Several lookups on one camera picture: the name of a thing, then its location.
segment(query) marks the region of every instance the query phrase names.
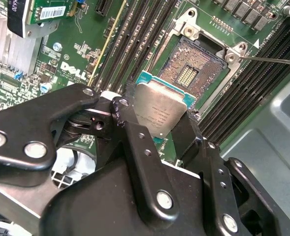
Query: barcode sticker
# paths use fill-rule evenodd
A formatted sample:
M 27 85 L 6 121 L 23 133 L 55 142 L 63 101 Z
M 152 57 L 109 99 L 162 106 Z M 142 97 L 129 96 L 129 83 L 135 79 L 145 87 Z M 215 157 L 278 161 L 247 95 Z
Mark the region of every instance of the barcode sticker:
M 63 16 L 65 10 L 66 6 L 44 7 L 41 11 L 40 20 Z

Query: gray plastic panel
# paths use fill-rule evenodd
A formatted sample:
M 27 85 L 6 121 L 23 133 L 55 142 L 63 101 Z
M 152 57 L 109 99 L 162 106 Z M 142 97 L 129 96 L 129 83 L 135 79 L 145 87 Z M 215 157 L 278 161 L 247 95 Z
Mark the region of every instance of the gray plastic panel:
M 290 218 L 290 82 L 221 154 L 242 160 Z

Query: metal rod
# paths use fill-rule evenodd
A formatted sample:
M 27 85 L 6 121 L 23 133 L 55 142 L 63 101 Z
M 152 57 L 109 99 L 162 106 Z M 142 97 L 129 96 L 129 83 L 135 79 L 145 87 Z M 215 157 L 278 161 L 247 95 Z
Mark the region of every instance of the metal rod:
M 257 58 L 257 57 L 240 57 L 244 60 L 258 60 L 258 61 L 265 61 L 265 62 L 274 62 L 274 63 L 283 63 L 290 65 L 290 60 L 285 59 L 274 59 L 274 58 Z

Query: cable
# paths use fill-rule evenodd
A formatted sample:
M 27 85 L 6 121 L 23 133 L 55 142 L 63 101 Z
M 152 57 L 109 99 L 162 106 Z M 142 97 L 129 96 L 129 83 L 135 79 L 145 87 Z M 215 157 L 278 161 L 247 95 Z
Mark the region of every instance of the cable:
M 81 147 L 71 146 L 71 145 L 66 145 L 66 146 L 63 146 L 62 148 L 66 148 L 66 149 L 70 149 L 70 150 L 75 150 L 77 152 L 81 152 L 83 154 L 86 154 L 91 159 L 93 159 L 93 161 L 97 162 L 96 156 L 93 155 L 91 152 L 87 151 L 86 149 L 83 149 Z
M 63 175 L 67 175 L 70 172 L 72 172 L 78 163 L 78 152 L 75 150 L 72 150 L 72 153 L 74 154 L 74 163 L 71 166 L 67 166 L 66 170 L 64 171 Z
M 257 58 L 257 57 L 240 57 L 244 60 L 258 60 L 258 61 L 265 61 L 265 62 L 274 62 L 274 63 L 282 63 L 290 65 L 290 60 L 285 59 L 274 59 L 274 58 Z

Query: connector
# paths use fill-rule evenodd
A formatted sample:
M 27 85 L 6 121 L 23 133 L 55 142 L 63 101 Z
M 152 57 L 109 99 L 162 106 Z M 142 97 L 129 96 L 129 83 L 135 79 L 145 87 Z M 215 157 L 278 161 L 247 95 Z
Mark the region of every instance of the connector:
M 101 16 L 106 16 L 111 7 L 112 0 L 99 0 L 96 5 L 96 13 Z

